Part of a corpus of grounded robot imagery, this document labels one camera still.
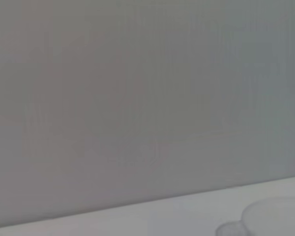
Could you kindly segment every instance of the white tabletop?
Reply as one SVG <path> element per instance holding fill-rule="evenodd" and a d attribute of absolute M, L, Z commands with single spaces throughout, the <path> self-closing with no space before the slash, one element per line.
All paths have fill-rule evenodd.
<path fill-rule="evenodd" d="M 250 203 L 276 196 L 295 196 L 295 178 L 11 226 L 0 236 L 214 236 Z"/>

